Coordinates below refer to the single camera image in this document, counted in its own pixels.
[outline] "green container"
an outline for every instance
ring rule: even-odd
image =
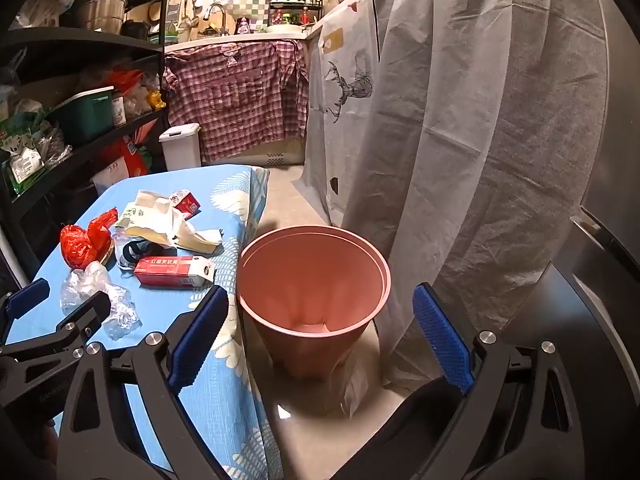
[[[113,130],[112,97],[113,86],[81,92],[53,108],[47,120],[60,124],[67,144],[82,146]]]

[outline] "brown sticker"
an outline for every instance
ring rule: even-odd
[[[324,47],[322,51],[325,54],[334,52],[344,46],[344,33],[341,28],[335,29],[324,37]]]

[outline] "plaid shirt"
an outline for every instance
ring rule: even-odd
[[[308,75],[298,41],[251,41],[166,55],[171,125],[200,123],[204,162],[304,136]]]

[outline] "red box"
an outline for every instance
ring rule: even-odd
[[[189,219],[200,209],[200,203],[188,189],[181,189],[173,193],[169,199],[173,206],[184,213],[184,218]]]
[[[213,262],[202,256],[148,256],[133,271],[142,285],[203,286],[213,282]]]

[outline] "white trash bin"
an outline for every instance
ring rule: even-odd
[[[199,131],[198,123],[182,124],[169,128],[160,136],[168,171],[201,166]]]

